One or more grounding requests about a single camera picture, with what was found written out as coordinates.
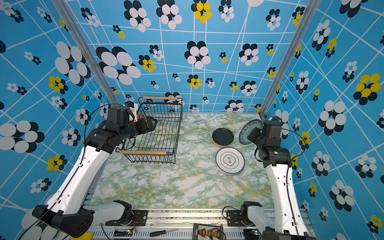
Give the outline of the blue patterned grey plate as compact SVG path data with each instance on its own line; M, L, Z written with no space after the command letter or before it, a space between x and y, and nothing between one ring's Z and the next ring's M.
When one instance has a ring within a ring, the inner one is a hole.
M241 129L239 133L239 142L242 145L249 145L252 142L248 139L249 134L255 129L259 128L261 129L263 125L263 122L259 119L251 120L247 124L244 125L244 127Z

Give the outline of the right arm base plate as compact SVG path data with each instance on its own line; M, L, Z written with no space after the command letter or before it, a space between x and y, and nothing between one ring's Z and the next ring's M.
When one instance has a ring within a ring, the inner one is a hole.
M228 210L225 212L225 217L227 218L227 225L229 227L246 227L247 226L242 221L240 210Z

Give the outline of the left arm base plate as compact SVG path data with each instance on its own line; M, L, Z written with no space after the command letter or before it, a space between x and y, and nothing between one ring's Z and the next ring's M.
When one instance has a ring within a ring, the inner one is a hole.
M148 210L131 210L128 220L121 220L120 226L143 227L148 219Z

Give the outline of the white plate green rim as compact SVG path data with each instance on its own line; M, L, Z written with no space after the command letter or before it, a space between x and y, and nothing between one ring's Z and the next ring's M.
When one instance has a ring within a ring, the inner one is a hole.
M216 154L216 165L227 175L238 175L245 167L245 158L234 148L222 148Z

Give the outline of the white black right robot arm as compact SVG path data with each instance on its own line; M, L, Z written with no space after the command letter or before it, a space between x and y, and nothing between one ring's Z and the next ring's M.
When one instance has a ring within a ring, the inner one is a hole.
M293 160L288 149L281 146L281 118L264 121L248 135L254 143L255 158L263 163L267 172L274 201L275 217L266 213L260 203L244 202L241 206L241 221L246 226L254 225L261 240L311 240L302 218L293 184Z

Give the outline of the black plate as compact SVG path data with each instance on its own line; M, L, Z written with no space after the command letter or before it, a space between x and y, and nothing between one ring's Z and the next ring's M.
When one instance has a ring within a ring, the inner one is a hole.
M226 128L219 128L212 133L212 141L219 147L227 147L234 141L234 134Z

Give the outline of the black wire dish rack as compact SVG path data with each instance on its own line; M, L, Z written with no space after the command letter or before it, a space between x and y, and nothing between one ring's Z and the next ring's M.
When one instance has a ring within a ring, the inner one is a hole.
M124 140L115 152L132 163L175 164L184 104L178 93L140 97L137 117L146 132Z

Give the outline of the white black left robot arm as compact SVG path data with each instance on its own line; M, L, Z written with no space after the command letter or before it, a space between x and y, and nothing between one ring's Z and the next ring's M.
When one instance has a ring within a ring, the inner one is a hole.
M33 217L71 237L79 238L95 225L108 221L129 224L133 220L131 204L114 201L100 207L84 207L86 196L115 148L126 139L150 133L158 121L137 116L138 106L115 106L85 139L78 160L56 194L45 205L36 206Z

